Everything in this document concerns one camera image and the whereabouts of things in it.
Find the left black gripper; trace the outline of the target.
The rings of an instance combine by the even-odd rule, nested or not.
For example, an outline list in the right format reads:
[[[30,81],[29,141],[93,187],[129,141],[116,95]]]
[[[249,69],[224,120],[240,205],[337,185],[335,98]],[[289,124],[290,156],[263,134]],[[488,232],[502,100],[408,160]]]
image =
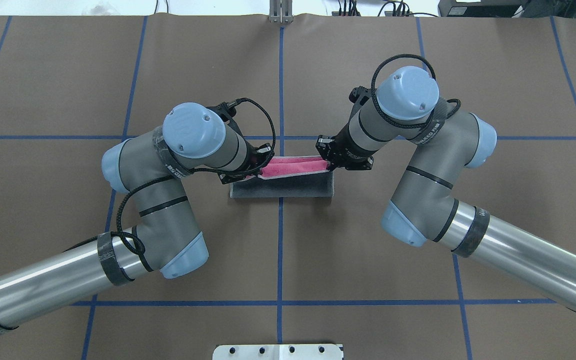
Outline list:
[[[240,101],[222,102],[218,105],[209,106],[207,109],[217,114],[226,126],[226,138],[235,139],[235,152],[233,158],[224,166],[214,167],[210,165],[206,171],[217,174],[222,184],[242,182],[250,177],[256,177],[262,173],[275,155],[275,126],[269,113],[256,101],[250,102],[257,107],[266,117],[270,126],[272,141],[261,146],[253,146],[247,141],[234,117],[237,114],[236,107],[242,104]]]

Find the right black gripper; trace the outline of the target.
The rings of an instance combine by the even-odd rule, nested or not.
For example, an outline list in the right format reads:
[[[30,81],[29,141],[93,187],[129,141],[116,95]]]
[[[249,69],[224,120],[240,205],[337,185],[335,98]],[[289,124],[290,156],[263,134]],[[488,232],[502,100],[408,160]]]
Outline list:
[[[361,107],[370,100],[371,92],[364,86],[357,86],[349,94],[353,104],[350,116],[343,128],[334,136],[320,135],[316,141],[316,150],[323,160],[328,162],[327,170],[344,168],[348,171],[370,171],[373,157],[351,138],[351,120],[359,114]]]

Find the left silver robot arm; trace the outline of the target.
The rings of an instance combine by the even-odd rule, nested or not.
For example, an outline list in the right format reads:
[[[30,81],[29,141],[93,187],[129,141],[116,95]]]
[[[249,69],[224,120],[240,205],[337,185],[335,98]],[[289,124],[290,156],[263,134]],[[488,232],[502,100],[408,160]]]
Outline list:
[[[234,183],[268,164],[275,144],[252,146],[233,120],[251,102],[176,105],[162,125],[107,150],[103,177],[125,194],[116,229],[0,276],[0,335],[149,272],[173,279],[202,266],[209,255],[182,180],[213,173]]]

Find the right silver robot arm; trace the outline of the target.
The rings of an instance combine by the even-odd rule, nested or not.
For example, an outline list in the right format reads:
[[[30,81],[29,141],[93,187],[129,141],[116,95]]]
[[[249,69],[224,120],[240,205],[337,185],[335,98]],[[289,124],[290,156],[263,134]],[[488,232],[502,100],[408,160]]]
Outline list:
[[[462,171],[494,152],[491,125],[442,98],[432,71],[418,66],[355,88],[349,99],[345,126],[315,144],[330,170],[370,170],[373,155],[397,137],[416,146],[381,219],[388,234],[416,248],[428,240],[444,245],[576,313],[575,254],[451,195]]]

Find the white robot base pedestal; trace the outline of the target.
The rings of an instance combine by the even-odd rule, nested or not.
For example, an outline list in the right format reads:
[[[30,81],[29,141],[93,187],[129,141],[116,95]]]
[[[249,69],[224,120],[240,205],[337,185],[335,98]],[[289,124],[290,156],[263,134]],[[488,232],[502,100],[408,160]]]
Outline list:
[[[343,360],[341,344],[224,344],[217,346],[213,360]]]

